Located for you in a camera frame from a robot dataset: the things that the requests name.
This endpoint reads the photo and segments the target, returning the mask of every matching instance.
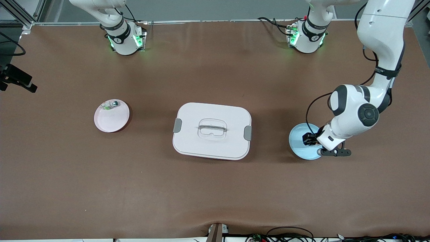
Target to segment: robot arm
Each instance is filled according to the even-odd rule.
[[[131,55],[144,48],[146,32],[126,21],[115,8],[124,7],[126,0],[69,0],[74,6],[91,14],[107,32],[112,48],[121,55]]]
[[[288,38],[289,44],[303,53],[312,53],[322,44],[327,27],[333,18],[330,6],[349,5],[360,0],[306,0],[309,4],[309,14],[306,20],[293,24],[296,31]]]
[[[340,85],[331,94],[329,108],[335,117],[316,134],[328,151],[374,127],[389,105],[404,52],[403,29],[413,4],[414,0],[368,1],[357,33],[362,44],[377,54],[379,64],[370,86]]]

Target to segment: black band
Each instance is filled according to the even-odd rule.
[[[102,26],[103,26],[103,28],[105,30],[117,30],[117,29],[119,29],[123,25],[123,23],[124,23],[124,17],[121,17],[121,22],[119,24],[113,26],[113,27],[106,27],[106,26],[103,26],[103,25]]]
[[[312,28],[314,28],[314,29],[319,29],[319,30],[326,29],[326,28],[330,25],[330,23],[329,23],[329,24],[327,24],[326,26],[318,26],[318,25],[313,24],[313,23],[309,20],[309,18],[307,18],[307,19],[306,19],[306,22],[307,22],[307,24],[309,24],[309,26],[310,26],[310,27],[312,27]]]
[[[109,34],[108,36],[113,42],[117,44],[122,44],[124,43],[124,40],[130,35],[130,32],[131,32],[130,25],[127,24],[127,30],[124,33],[117,36],[113,36]]]
[[[306,28],[306,23],[301,25],[301,29],[303,30],[304,35],[309,38],[310,42],[317,42],[325,34],[325,31],[319,34],[312,33]]]
[[[384,69],[382,67],[377,66],[375,68],[375,72],[378,73],[378,74],[380,74],[380,75],[386,76],[387,79],[391,79],[391,78],[397,77],[397,75],[399,74],[400,69],[402,69],[402,64],[400,64],[399,68],[397,68],[394,71],[387,70],[387,69]]]

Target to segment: white plate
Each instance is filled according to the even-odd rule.
[[[97,107],[94,114],[95,126],[101,131],[107,133],[120,130],[124,125],[126,125],[130,117],[130,109],[125,102],[118,99],[109,100],[109,102],[112,101],[117,101],[119,105],[111,110],[104,110]]]

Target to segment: black device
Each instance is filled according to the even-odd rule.
[[[21,86],[31,93],[35,93],[37,86],[31,82],[33,77],[18,67],[7,64],[0,74],[0,90],[5,91],[7,83],[12,83]]]

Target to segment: transparent bottle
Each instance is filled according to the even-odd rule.
[[[106,101],[102,105],[100,105],[100,108],[104,110],[111,110],[115,107],[118,107],[119,105],[120,104],[118,101],[112,101],[112,102]]]

